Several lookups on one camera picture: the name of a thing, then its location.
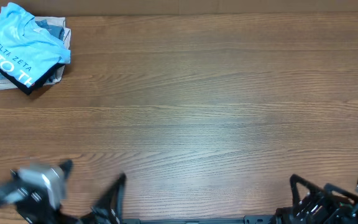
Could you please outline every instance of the screw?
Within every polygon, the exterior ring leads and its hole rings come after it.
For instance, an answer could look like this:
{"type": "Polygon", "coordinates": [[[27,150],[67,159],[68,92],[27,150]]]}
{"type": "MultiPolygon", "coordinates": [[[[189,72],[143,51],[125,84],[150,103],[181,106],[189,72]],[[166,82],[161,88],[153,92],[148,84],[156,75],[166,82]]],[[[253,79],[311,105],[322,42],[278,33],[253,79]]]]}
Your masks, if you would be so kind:
{"type": "Polygon", "coordinates": [[[14,170],[11,169],[11,175],[12,175],[13,177],[15,177],[17,174],[16,174],[16,172],[15,172],[14,170]]]}
{"type": "Polygon", "coordinates": [[[32,223],[32,221],[30,220],[30,218],[25,218],[25,220],[27,220],[30,224],[32,223]]]}
{"type": "Polygon", "coordinates": [[[32,197],[36,202],[41,201],[41,197],[40,197],[36,192],[32,193],[32,194],[31,194],[31,197],[32,197]]]}
{"type": "Polygon", "coordinates": [[[19,188],[19,193],[22,195],[22,196],[27,196],[29,193],[24,189],[24,188],[19,188]]]}

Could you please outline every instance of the light blue t-shirt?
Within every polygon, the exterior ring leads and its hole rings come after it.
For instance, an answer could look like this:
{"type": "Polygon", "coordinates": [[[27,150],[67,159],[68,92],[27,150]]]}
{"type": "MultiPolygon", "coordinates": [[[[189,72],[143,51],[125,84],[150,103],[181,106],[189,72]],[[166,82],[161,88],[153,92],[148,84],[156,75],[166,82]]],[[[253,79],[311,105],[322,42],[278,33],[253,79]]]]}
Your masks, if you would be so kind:
{"type": "Polygon", "coordinates": [[[0,14],[0,69],[30,87],[57,63],[70,63],[63,41],[39,27],[14,3],[0,14]]]}

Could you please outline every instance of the wood grain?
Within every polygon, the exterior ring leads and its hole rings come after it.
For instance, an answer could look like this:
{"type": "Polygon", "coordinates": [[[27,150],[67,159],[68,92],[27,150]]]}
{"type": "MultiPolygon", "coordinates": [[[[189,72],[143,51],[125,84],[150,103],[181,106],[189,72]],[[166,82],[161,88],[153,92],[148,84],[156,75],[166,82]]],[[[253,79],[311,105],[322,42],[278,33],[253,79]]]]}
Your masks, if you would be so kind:
{"type": "MultiPolygon", "coordinates": [[[[120,171],[126,218],[241,217],[291,202],[288,178],[353,191],[358,12],[70,17],[61,83],[0,91],[0,182],[75,162],[82,215],[120,171]]],[[[0,223],[23,223],[12,208],[0,223]]]]}
{"type": "Polygon", "coordinates": [[[0,8],[9,2],[36,16],[358,12],[358,0],[0,0],[0,8]]]}

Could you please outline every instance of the table surface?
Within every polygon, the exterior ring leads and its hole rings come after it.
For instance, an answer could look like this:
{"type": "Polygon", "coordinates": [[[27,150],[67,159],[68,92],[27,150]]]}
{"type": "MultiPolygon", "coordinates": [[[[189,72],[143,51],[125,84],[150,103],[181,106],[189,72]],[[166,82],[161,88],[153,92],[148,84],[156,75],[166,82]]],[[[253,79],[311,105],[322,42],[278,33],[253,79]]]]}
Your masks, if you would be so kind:
{"type": "MultiPolygon", "coordinates": [[[[64,212],[122,170],[125,218],[241,217],[292,173],[353,191],[358,12],[69,17],[61,83],[0,91],[0,182],[71,158],[64,212]]],[[[25,223],[12,209],[0,223],[25,223]]]]}

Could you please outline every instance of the stack of folded clothes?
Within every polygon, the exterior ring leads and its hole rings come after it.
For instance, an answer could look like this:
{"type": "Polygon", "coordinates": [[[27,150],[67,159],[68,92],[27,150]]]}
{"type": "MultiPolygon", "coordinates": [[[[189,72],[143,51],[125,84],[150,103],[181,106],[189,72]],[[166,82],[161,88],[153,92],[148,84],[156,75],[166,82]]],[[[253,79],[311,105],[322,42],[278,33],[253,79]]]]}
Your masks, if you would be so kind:
{"type": "Polygon", "coordinates": [[[70,63],[71,30],[65,18],[34,17],[14,3],[0,14],[0,90],[26,94],[62,79],[70,63]]]}

